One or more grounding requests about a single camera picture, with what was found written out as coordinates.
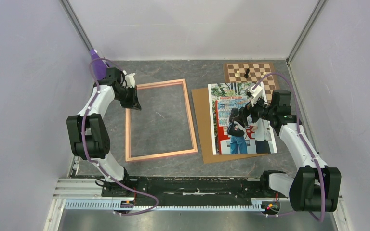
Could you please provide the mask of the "colourful printed photo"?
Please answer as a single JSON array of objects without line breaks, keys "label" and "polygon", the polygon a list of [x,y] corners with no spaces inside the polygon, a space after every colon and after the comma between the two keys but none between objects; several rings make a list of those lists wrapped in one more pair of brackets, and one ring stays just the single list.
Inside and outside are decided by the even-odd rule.
[{"label": "colourful printed photo", "polygon": [[231,122],[231,110],[239,110],[250,102],[245,93],[249,85],[236,82],[208,85],[214,155],[278,152],[270,122],[259,119],[252,123],[250,116],[244,120],[246,125],[256,126],[254,139],[245,139],[236,130],[236,123]]}]

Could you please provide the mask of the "wooden picture frame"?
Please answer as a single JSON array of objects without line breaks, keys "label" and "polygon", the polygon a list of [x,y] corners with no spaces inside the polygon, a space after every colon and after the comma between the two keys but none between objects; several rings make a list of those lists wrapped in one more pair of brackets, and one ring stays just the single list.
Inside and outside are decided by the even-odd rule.
[{"label": "wooden picture frame", "polygon": [[172,157],[172,156],[178,156],[178,155],[184,155],[184,154],[196,154],[198,152],[195,129],[193,125],[193,118],[192,118],[190,102],[189,102],[189,96],[187,93],[186,80],[185,79],[175,79],[175,80],[159,81],[159,82],[152,82],[152,83],[145,83],[145,84],[136,84],[136,87],[138,90],[142,90],[142,89],[151,89],[151,88],[159,88],[159,87],[168,87],[168,86],[173,86],[173,85],[181,85],[183,89],[188,126],[189,126],[189,131],[190,131],[190,136],[191,136],[191,142],[192,142],[192,149],[132,157],[131,110],[126,109],[126,113],[125,113],[125,161],[126,162],[145,161],[145,160],[150,160],[150,159]]}]

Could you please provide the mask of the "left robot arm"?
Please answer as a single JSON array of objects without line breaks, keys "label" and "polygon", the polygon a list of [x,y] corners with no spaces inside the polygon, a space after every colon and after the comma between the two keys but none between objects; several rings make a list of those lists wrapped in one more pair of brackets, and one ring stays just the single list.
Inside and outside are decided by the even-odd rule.
[{"label": "left robot arm", "polygon": [[118,68],[107,68],[103,79],[96,79],[90,99],[77,115],[66,120],[66,126],[74,156],[93,164],[104,176],[102,187],[120,196],[131,193],[127,170],[110,152],[111,139],[103,117],[113,101],[120,101],[125,109],[141,110],[137,96],[135,73]]}]

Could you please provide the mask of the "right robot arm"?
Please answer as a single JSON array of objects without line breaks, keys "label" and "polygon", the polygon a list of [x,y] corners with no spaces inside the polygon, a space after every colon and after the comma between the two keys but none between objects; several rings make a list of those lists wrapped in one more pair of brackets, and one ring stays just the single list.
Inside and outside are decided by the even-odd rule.
[{"label": "right robot arm", "polygon": [[287,146],[297,167],[295,177],[281,171],[265,171],[259,191],[264,196],[278,192],[287,196],[294,211],[334,212],[337,209],[342,175],[330,167],[311,146],[297,115],[291,113],[292,93],[275,90],[271,103],[266,103],[256,87],[246,90],[250,102],[240,108],[238,117],[247,122],[264,120]]}]

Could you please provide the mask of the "aluminium rail frame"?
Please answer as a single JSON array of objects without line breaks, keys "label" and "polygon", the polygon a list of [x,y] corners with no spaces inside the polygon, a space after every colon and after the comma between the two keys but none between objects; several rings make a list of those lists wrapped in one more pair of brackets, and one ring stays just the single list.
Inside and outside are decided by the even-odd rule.
[{"label": "aluminium rail frame", "polygon": [[[102,200],[102,189],[95,185],[94,181],[95,179],[59,179],[53,193],[43,230],[58,230],[67,199]],[[338,207],[333,212],[333,216],[339,231],[351,231],[353,229],[350,219],[347,216],[344,199],[341,196],[339,197]]]}]

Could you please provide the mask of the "purple plastic wedge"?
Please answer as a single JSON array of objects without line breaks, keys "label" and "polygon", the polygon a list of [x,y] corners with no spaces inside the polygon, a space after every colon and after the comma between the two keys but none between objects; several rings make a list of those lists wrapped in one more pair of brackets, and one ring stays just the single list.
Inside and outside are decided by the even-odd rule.
[{"label": "purple plastic wedge", "polygon": [[100,60],[100,56],[96,49],[90,50],[91,59],[94,60],[92,63],[94,74],[98,80],[106,77],[106,69],[109,68],[109,63],[105,60]]}]

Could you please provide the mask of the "black chess piece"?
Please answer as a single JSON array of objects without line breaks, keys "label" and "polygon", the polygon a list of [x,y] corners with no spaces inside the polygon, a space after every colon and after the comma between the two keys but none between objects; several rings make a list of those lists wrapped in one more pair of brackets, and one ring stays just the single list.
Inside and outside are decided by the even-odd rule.
[{"label": "black chess piece", "polygon": [[250,74],[250,69],[249,68],[245,69],[244,77],[245,78],[248,78],[249,77],[249,74]]}]

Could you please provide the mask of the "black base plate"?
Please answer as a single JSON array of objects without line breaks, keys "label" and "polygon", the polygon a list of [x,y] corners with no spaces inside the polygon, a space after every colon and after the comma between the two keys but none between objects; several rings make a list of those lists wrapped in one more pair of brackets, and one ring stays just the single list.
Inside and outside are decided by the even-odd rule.
[{"label": "black base plate", "polygon": [[258,177],[146,177],[131,176],[126,188],[115,182],[96,179],[101,196],[118,198],[135,206],[243,206],[253,198],[270,201],[286,199]]}]

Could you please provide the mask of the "wooden chessboard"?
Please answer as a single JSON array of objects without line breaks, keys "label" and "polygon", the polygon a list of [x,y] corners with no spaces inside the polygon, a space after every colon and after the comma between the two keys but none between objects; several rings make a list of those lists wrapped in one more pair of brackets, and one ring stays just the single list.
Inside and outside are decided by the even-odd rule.
[{"label": "wooden chessboard", "polygon": [[[245,69],[250,69],[248,78],[244,77]],[[240,77],[235,77],[236,71],[240,71]],[[248,85],[261,79],[263,72],[273,73],[275,68],[272,62],[230,62],[223,65],[225,83],[247,83]],[[278,77],[269,76],[262,81],[266,99],[270,103],[274,90],[280,89]]]}]

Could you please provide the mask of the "brown cardboard backing board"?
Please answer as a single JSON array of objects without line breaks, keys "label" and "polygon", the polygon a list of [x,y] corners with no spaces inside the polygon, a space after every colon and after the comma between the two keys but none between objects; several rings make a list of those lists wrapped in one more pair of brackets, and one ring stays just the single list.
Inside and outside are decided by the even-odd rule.
[{"label": "brown cardboard backing board", "polygon": [[201,155],[205,164],[218,163],[222,161],[239,160],[265,156],[266,154],[227,154],[214,155],[213,141],[211,138],[211,115],[209,107],[209,95],[207,88],[193,89],[192,100],[196,116],[199,141],[201,145]]}]

